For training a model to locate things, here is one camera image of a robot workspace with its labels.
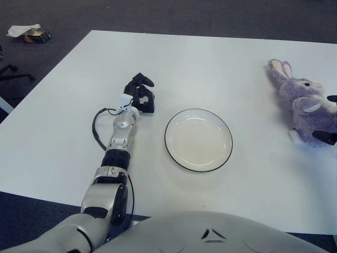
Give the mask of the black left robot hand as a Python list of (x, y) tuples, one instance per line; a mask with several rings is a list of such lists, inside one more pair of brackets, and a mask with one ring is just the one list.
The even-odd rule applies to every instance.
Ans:
[(128, 85), (126, 85), (124, 94), (132, 97), (130, 105), (142, 113), (154, 113), (155, 96), (146, 86), (154, 87), (155, 85), (148, 77), (142, 73), (138, 73), (132, 78)]

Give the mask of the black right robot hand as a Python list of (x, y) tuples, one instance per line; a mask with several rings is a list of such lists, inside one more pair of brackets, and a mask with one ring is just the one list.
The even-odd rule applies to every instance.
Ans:
[(315, 95), (312, 136), (321, 145), (336, 145), (336, 95)]

